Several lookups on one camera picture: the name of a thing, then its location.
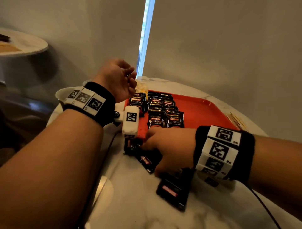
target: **stack of coffee packets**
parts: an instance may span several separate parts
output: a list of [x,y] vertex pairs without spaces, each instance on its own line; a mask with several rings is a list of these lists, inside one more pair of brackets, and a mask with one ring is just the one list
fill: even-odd
[[130,106],[137,106],[140,109],[140,117],[145,117],[145,112],[148,110],[146,93],[136,93],[129,99]]
[[178,110],[171,94],[150,91],[148,114],[148,128],[151,126],[184,128],[184,113]]
[[184,212],[193,178],[194,170],[189,168],[179,169],[174,173],[161,175],[156,193],[178,210]]
[[125,139],[124,150],[127,155],[134,156],[136,159],[144,166],[148,173],[154,173],[154,170],[160,160],[162,155],[158,150],[142,150],[140,146],[143,144],[142,139],[131,138]]

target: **wrist strap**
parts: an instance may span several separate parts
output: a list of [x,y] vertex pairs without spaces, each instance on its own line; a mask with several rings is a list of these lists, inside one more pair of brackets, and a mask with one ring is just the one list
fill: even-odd
[[254,156],[254,136],[217,126],[200,126],[195,135],[194,166],[218,179],[235,179],[244,184]]
[[75,87],[66,98],[64,110],[79,111],[98,122],[102,127],[114,121],[114,96],[103,86],[88,82]]

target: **red tray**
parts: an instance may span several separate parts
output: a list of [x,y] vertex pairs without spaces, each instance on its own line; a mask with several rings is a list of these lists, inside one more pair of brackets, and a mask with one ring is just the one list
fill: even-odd
[[[185,128],[198,128],[199,126],[221,126],[237,130],[237,128],[229,121],[229,119],[215,106],[212,102],[203,99],[184,95],[172,94],[179,111],[184,112]],[[129,100],[125,102],[125,106],[129,105]],[[137,138],[145,139],[148,131],[148,113],[145,117],[139,119]]]

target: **forearm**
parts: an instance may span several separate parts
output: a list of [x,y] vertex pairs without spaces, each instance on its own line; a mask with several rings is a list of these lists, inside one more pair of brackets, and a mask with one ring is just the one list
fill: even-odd
[[253,189],[302,219],[302,144],[255,136],[249,178]]
[[86,115],[61,114],[0,169],[0,225],[74,224],[97,176],[102,138],[103,128]]

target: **beige wall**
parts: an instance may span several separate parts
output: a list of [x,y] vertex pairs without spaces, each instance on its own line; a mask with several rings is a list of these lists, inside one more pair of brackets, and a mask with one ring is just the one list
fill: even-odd
[[302,142],[302,1],[155,2],[144,76],[190,85]]
[[124,58],[136,66],[144,5],[141,0],[1,0],[0,26],[43,38],[58,64],[55,76],[43,79],[36,75],[32,59],[5,61],[5,68],[10,68],[6,72],[13,75],[6,77],[16,77],[16,66],[20,66],[19,78],[27,80],[18,85],[24,86],[22,92],[53,101],[57,89],[81,85],[110,57]]

